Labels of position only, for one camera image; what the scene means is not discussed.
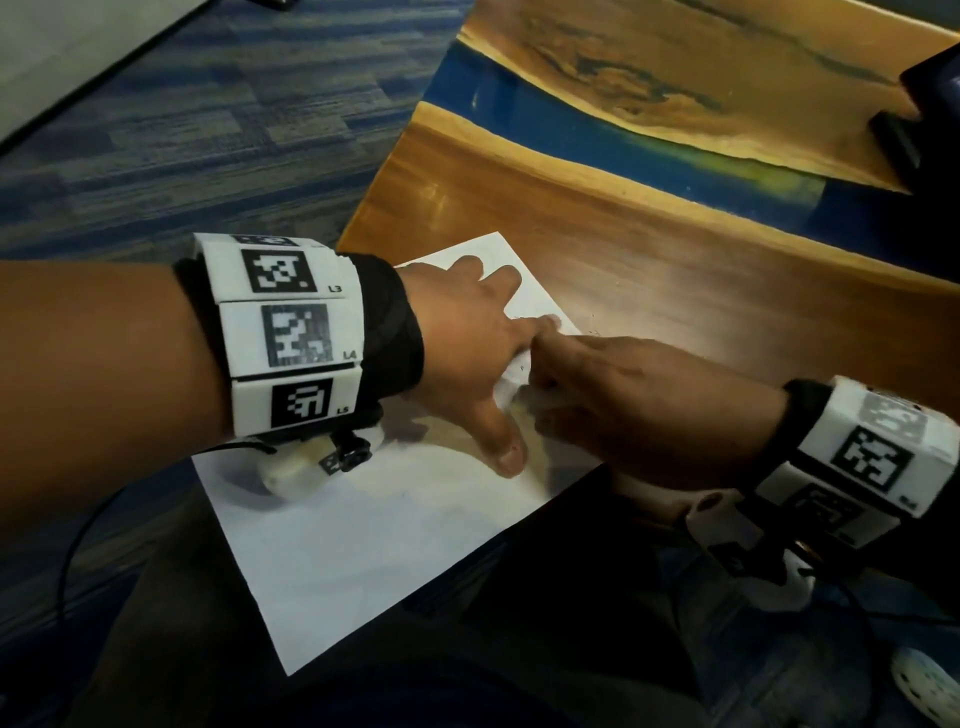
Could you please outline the person's left hand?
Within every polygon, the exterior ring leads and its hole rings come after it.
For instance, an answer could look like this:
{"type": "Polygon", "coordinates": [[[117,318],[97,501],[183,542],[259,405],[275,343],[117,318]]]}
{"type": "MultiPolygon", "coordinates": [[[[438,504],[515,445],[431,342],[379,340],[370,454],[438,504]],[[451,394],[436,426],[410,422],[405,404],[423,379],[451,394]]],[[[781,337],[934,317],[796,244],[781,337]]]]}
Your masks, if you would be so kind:
{"type": "Polygon", "coordinates": [[[424,363],[408,398],[430,415],[467,432],[467,406],[495,399],[495,388],[513,360],[539,334],[558,333],[553,314],[512,319],[480,281],[480,258],[463,256],[448,269],[411,263],[396,269],[419,327],[424,363]]]}

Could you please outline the white perforated shoe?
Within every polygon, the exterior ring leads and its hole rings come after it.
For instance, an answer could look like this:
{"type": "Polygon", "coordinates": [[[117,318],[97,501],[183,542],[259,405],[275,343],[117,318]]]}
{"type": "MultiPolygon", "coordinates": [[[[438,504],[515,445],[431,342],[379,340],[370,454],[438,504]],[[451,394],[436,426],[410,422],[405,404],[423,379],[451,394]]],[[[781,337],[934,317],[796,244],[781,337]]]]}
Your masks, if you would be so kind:
{"type": "Polygon", "coordinates": [[[898,647],[890,661],[894,685],[938,728],[960,728],[960,683],[926,653],[898,647]]]}

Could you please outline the person's right hand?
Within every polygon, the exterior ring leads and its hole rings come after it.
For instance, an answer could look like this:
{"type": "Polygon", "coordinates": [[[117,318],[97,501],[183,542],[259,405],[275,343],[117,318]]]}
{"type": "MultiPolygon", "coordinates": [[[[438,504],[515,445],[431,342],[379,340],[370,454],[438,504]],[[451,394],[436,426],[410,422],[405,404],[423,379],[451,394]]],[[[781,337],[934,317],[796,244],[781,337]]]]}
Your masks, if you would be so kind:
{"type": "Polygon", "coordinates": [[[530,383],[594,414],[617,471],[676,490],[735,488],[784,418],[782,387],[652,339],[543,333],[530,383]]]}

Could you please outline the person's left forearm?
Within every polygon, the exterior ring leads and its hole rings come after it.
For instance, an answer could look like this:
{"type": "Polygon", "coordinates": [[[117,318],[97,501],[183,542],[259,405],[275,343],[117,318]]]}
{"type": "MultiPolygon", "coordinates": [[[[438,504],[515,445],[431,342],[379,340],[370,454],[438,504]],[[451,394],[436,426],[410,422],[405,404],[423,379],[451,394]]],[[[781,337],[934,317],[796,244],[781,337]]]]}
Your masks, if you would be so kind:
{"type": "Polygon", "coordinates": [[[209,274],[0,260],[0,544],[234,438],[209,274]]]}

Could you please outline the black device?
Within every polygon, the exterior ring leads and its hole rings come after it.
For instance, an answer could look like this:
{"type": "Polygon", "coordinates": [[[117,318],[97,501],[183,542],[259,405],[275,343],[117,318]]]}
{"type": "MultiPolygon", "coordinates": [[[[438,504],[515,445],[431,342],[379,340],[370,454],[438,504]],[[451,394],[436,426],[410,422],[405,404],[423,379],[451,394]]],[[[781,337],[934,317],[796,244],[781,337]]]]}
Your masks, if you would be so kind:
{"type": "Polygon", "coordinates": [[[929,199],[960,199],[960,43],[899,76],[913,118],[881,111],[868,127],[898,180],[929,199]]]}

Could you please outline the white paper sheet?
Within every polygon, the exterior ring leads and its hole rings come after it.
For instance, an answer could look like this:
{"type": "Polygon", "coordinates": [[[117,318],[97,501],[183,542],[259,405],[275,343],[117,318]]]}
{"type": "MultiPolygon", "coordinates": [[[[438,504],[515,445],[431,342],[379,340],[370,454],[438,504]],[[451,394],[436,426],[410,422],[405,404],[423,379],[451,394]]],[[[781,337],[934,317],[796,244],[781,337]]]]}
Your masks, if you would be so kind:
{"type": "Polygon", "coordinates": [[[366,464],[302,499],[270,493],[256,436],[197,454],[193,464],[266,626],[291,675],[389,607],[476,552],[598,466],[542,439],[543,403],[527,389],[530,356],[494,388],[526,442],[521,474],[504,478],[468,433],[401,397],[386,398],[385,439],[366,464]]]}

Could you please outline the white marker wristband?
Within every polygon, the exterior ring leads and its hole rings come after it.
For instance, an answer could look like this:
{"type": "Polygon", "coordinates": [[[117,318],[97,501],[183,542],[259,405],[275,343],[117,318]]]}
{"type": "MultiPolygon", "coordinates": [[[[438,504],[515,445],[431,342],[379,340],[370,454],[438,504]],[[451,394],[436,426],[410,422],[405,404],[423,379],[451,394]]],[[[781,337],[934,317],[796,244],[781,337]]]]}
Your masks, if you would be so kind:
{"type": "Polygon", "coordinates": [[[924,516],[958,466],[960,423],[835,376],[809,431],[754,493],[859,551],[924,516]]]}
{"type": "Polygon", "coordinates": [[[365,347],[349,258],[309,238],[194,233],[219,317],[238,438],[354,414],[365,347]]]}

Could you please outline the person's dark trousers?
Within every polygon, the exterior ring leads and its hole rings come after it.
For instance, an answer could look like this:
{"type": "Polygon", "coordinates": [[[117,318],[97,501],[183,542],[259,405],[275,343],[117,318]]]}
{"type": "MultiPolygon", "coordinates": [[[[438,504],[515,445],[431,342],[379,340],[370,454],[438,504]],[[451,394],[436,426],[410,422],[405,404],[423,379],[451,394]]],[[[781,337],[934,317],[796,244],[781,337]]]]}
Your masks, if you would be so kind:
{"type": "Polygon", "coordinates": [[[597,467],[291,676],[196,488],[62,728],[711,728],[623,484],[597,467]]]}

